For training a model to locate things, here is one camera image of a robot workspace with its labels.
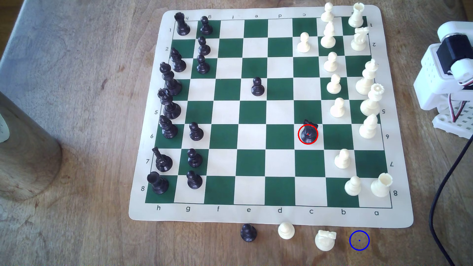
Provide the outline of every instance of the white pawn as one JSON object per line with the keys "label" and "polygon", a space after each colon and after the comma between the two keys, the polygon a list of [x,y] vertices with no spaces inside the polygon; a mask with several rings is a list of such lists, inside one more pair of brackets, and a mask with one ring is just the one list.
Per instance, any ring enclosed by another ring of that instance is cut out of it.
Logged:
{"label": "white pawn", "polygon": [[297,51],[300,53],[307,53],[309,50],[309,33],[303,32],[300,35],[300,43],[297,44]]}
{"label": "white pawn", "polygon": [[378,124],[378,118],[375,114],[368,115],[363,121],[361,127],[359,127],[359,134],[365,139],[371,139],[376,135],[376,127]]}
{"label": "white pawn", "polygon": [[360,111],[366,116],[379,114],[380,107],[378,102],[383,97],[383,93],[383,85],[378,83],[373,84],[368,93],[368,99],[361,102],[359,107]]}
{"label": "white pawn", "polygon": [[342,86],[340,85],[340,75],[333,74],[330,78],[330,82],[327,83],[327,91],[332,94],[337,94],[342,90]]}
{"label": "white pawn", "polygon": [[283,239],[291,239],[295,232],[294,226],[288,222],[283,222],[278,227],[278,234]]}
{"label": "white pawn", "polygon": [[393,177],[390,174],[382,173],[378,179],[371,183],[371,192],[376,197],[386,197],[389,194],[389,187],[393,183]]}
{"label": "white pawn", "polygon": [[330,107],[330,114],[333,117],[342,117],[345,114],[345,107],[343,98],[336,98],[332,107]]}
{"label": "white pawn", "polygon": [[345,169],[350,165],[350,153],[347,149],[341,149],[340,153],[335,156],[335,165],[340,169]]}
{"label": "white pawn", "polygon": [[327,61],[324,63],[324,69],[327,72],[334,72],[337,70],[338,64],[337,64],[337,53],[336,52],[330,52],[327,57]]}
{"label": "white pawn", "polygon": [[350,196],[356,196],[361,191],[361,180],[357,176],[353,176],[345,183],[345,192]]}
{"label": "white pawn", "polygon": [[315,245],[321,251],[329,251],[335,246],[336,232],[319,230],[315,235]]}

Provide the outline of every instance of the wood grain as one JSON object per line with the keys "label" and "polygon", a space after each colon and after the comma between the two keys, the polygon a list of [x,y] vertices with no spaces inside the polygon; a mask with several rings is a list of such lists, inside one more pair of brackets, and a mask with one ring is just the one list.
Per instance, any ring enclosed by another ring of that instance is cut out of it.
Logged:
{"label": "wood grain", "polygon": [[[414,209],[406,229],[365,228],[370,245],[348,243],[360,228],[140,222],[128,217],[131,181],[158,28],[170,9],[323,6],[304,0],[28,0],[0,65],[0,91],[58,138],[63,167],[48,189],[22,203],[0,200],[0,264],[6,265],[444,265],[428,214],[435,191],[466,139],[432,127],[413,82],[436,30],[465,20],[460,0],[374,0],[384,19],[400,134]],[[334,0],[334,5],[352,5]],[[437,205],[435,226],[457,264],[473,261],[470,149]],[[319,251],[319,229],[337,232]]]}

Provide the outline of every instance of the chessboard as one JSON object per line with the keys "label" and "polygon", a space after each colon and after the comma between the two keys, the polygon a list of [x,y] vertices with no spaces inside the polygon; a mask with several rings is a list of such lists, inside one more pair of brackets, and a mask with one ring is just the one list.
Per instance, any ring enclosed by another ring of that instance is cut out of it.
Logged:
{"label": "chessboard", "polygon": [[[186,35],[177,33],[178,12],[189,26]],[[330,49],[320,45],[327,24],[321,20],[324,7],[166,12],[156,44],[129,216],[142,221],[411,226],[411,196],[381,12],[372,5],[364,8],[362,27],[369,33],[362,51],[350,46],[355,34],[348,23],[352,12],[353,6],[333,7],[336,42]],[[212,28],[208,35],[201,32],[203,16]],[[306,53],[297,49],[303,32],[309,35]],[[210,48],[204,56],[209,66],[205,74],[197,71],[200,36]],[[173,71],[182,90],[172,101],[181,113],[171,119],[177,133],[166,138],[159,124],[164,105],[158,92],[165,87],[160,64],[173,65],[171,50],[179,52],[186,67]],[[337,54],[334,72],[324,69],[330,52]],[[374,82],[385,91],[376,135],[366,139],[359,133],[367,118],[360,106],[368,96],[358,93],[355,84],[371,59],[379,65]],[[327,91],[334,73],[340,76],[337,94]],[[255,77],[264,87],[261,96],[252,94]],[[341,117],[330,112],[337,98],[344,100]],[[305,120],[317,125],[312,144],[300,140]],[[192,122],[203,132],[198,141],[190,138]],[[157,169],[154,148],[172,160],[165,172]],[[197,168],[188,163],[189,149],[202,157]],[[342,149],[350,158],[346,168],[334,163]],[[190,170],[201,177],[197,189],[188,185]],[[153,190],[148,179],[152,172],[167,180],[164,193]],[[378,197],[370,186],[382,173],[393,182],[388,195]],[[344,189],[353,176],[361,182],[356,196]]]}

